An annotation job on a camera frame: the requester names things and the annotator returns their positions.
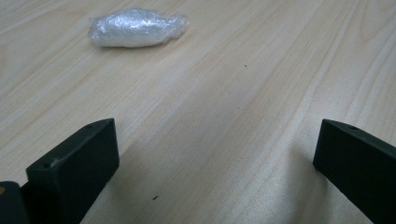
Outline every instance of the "plastic wrap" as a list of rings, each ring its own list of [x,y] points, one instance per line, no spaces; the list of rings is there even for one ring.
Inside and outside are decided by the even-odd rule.
[[[156,10],[134,7],[93,19],[88,35],[101,47],[137,48],[179,38],[188,24],[183,15],[165,17]]]

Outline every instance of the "black plastic block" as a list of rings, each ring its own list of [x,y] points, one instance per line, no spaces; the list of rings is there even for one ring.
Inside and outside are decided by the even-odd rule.
[[[32,219],[79,223],[119,164],[114,119],[81,128],[26,169]]]
[[[0,182],[0,224],[29,224],[20,186],[11,181]]]
[[[314,166],[374,223],[396,223],[396,148],[351,125],[323,120]]]

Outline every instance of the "table surface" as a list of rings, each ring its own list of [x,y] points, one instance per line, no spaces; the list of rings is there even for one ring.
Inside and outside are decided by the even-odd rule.
[[[101,49],[89,18],[190,18]],[[322,119],[396,145],[394,0],[2,0],[0,176],[115,118],[120,168],[82,223],[370,223],[312,166]]]

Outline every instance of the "clear plastic bag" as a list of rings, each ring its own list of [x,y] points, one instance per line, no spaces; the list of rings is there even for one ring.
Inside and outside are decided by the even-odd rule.
[[[93,19],[88,36],[101,47],[138,48],[179,38],[188,25],[186,16],[134,7]]]

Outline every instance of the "black clamp jaw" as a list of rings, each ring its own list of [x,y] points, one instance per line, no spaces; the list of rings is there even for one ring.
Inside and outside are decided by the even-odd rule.
[[[78,130],[26,169],[28,182],[0,182],[0,224],[79,223],[120,165],[114,119]]]
[[[324,119],[314,166],[374,223],[396,223],[396,147]]]

